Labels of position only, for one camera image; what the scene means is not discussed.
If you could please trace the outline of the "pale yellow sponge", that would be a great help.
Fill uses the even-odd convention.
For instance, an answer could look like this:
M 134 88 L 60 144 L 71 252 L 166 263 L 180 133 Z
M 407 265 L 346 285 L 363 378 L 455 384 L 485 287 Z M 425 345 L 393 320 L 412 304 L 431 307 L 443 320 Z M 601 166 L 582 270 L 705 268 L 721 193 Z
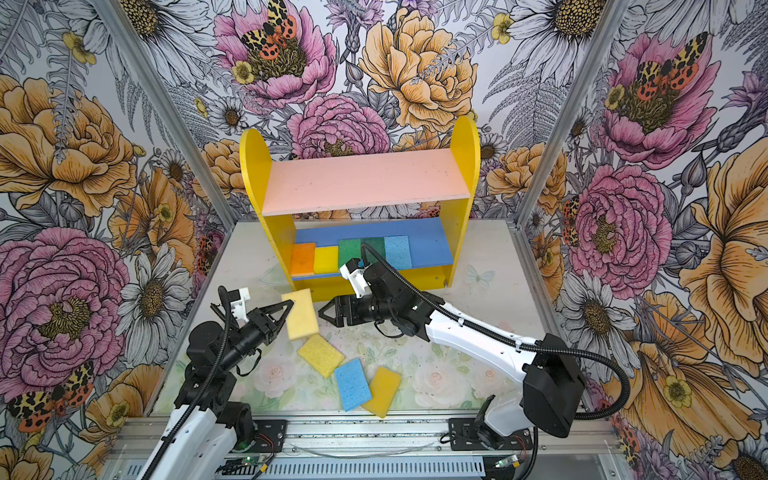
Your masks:
M 285 293 L 281 296 L 281 300 L 293 302 L 285 323 L 289 340 L 296 341 L 319 333 L 317 313 L 310 289 Z

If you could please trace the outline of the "bright yellow sponge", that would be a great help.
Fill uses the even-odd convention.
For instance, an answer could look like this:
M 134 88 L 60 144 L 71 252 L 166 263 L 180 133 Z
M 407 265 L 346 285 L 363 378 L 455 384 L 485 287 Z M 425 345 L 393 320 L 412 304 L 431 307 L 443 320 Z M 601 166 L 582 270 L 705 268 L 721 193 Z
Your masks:
M 335 274 L 339 270 L 337 246 L 316 247 L 313 271 L 316 275 Z

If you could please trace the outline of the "light green sponge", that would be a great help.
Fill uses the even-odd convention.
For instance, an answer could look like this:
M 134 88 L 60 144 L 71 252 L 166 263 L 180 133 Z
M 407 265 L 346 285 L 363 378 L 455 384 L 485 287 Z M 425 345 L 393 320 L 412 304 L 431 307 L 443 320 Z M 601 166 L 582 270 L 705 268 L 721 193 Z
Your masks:
M 338 244 L 338 266 L 346 265 L 350 260 L 360 261 L 361 255 L 360 239 L 343 239 Z

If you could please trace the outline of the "orange sponge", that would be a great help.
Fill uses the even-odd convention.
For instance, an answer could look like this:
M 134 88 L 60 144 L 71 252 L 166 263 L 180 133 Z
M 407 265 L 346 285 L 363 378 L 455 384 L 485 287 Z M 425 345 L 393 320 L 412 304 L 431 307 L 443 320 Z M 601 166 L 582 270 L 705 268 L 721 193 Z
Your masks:
M 291 277 L 314 275 L 315 250 L 314 243 L 297 243 L 292 246 L 289 268 Z

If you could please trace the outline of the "dark green sponge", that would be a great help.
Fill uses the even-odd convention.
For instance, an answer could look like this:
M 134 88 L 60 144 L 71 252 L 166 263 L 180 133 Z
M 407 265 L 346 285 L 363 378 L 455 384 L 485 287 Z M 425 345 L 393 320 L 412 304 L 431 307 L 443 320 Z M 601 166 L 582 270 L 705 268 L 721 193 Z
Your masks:
M 361 248 L 361 258 L 368 263 L 376 262 L 378 258 L 386 256 L 385 239 L 383 237 L 363 238 L 361 245 L 368 245 L 368 248 Z

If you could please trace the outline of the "light blue sponge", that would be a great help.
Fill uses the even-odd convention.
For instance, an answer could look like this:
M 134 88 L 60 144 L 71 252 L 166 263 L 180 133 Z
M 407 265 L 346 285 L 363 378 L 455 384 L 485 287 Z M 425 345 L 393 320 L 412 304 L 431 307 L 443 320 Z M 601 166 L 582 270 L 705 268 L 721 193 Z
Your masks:
M 412 268 L 410 242 L 407 236 L 387 236 L 385 242 L 386 261 L 396 270 Z

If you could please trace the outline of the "blue porous sponge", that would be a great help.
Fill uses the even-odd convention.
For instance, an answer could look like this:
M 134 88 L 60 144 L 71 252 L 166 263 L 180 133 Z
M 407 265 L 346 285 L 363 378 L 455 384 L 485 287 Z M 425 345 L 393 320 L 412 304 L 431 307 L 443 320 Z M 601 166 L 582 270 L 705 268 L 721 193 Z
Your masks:
M 372 399 L 362 363 L 353 359 L 334 370 L 344 411 L 354 410 Z

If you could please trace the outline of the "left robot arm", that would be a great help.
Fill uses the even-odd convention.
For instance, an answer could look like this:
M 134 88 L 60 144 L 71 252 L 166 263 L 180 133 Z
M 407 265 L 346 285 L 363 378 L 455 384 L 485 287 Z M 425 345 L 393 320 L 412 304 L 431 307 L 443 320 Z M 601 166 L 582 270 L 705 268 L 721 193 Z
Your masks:
M 253 441 L 251 407 L 230 399 L 235 371 L 277 338 L 293 306 L 287 300 L 256 307 L 242 326 L 226 296 L 211 306 L 219 320 L 201 323 L 189 334 L 189 364 L 175 409 L 140 479 L 212 479 L 229 453 Z

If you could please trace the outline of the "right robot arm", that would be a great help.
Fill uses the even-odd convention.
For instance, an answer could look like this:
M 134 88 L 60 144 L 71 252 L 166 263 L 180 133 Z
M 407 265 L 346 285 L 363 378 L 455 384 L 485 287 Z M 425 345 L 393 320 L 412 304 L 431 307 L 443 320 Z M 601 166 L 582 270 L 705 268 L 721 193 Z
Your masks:
M 341 275 L 353 292 L 330 300 L 319 310 L 320 318 L 337 328 L 389 322 L 403 336 L 450 347 L 517 383 L 511 395 L 485 400 L 466 438 L 497 449 L 514 433 L 533 427 L 557 438 L 569 436 L 585 380 L 558 336 L 536 340 L 482 322 L 417 289 L 386 264 L 350 261 Z

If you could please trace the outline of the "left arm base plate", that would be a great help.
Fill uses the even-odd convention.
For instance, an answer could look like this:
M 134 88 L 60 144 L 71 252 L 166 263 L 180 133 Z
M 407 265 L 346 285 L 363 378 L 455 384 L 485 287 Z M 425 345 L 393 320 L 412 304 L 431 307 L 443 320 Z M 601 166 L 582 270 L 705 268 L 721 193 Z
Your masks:
M 236 428 L 237 453 L 280 453 L 283 451 L 288 422 L 278 419 L 253 419 Z

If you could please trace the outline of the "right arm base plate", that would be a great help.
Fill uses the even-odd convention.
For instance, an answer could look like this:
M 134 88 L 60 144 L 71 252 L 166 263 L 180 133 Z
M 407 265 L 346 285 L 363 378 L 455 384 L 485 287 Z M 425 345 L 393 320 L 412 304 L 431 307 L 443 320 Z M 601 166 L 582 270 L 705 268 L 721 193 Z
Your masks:
M 447 421 L 448 433 L 441 440 L 452 451 L 531 451 L 532 435 L 529 431 L 519 430 L 512 435 L 502 437 L 490 427 L 468 417 L 453 417 Z

